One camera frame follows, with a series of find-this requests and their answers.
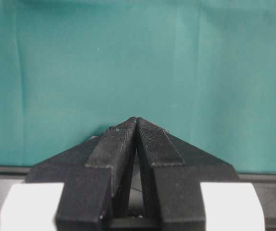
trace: black plastic part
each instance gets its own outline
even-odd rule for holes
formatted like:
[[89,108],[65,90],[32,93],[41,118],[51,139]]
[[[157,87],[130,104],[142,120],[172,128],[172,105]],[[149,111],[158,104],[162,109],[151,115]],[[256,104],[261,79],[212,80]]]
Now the black plastic part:
[[167,231],[205,230],[200,182],[238,181],[236,171],[142,118],[137,127],[145,216]]
[[31,169],[27,183],[65,183],[56,213],[59,231],[98,230],[103,218],[127,214],[135,127],[136,118],[130,118]]
[[[20,183],[24,179],[21,174],[21,179],[14,179],[14,175],[20,174],[19,168],[7,167],[9,174],[4,175],[3,167],[0,167],[0,207],[7,195],[7,192],[12,184]],[[239,174],[241,181],[252,182],[265,216],[265,226],[267,231],[276,231],[276,175],[275,174]],[[105,231],[158,231],[161,230],[161,224],[156,219],[146,218],[118,218],[104,220],[102,229]]]

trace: teal backdrop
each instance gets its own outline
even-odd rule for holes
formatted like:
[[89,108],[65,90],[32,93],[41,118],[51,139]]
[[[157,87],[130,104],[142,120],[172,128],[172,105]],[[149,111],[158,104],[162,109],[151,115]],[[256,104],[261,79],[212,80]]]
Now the teal backdrop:
[[276,172],[276,0],[0,0],[0,165],[130,116]]

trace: green fabric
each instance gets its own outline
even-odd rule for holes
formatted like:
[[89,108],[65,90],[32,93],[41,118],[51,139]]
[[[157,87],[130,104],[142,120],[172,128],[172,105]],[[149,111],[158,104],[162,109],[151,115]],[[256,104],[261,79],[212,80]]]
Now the green fabric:
[[276,1],[0,0],[0,165],[130,116],[276,172]]

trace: white block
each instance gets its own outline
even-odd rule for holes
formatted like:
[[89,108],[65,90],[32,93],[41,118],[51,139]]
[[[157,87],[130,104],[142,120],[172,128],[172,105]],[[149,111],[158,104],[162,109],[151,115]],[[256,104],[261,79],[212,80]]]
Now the white block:
[[251,183],[201,182],[206,231],[265,231],[264,214]]
[[0,231],[57,231],[55,214],[64,183],[15,184],[0,212]]

